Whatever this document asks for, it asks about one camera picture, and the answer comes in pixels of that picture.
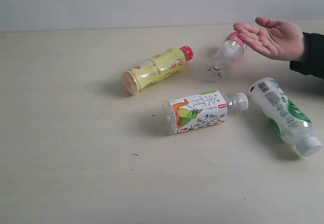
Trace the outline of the person's open bare hand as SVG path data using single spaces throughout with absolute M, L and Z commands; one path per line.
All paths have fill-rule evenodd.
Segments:
M 256 25 L 236 23 L 237 36 L 251 49 L 273 60 L 301 61 L 305 53 L 304 34 L 297 25 L 283 20 L 257 17 Z

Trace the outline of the black jacket sleeve forearm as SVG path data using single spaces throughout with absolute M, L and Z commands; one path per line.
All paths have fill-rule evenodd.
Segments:
M 290 70 L 323 79 L 323 34 L 303 33 L 305 50 L 300 61 L 290 61 Z

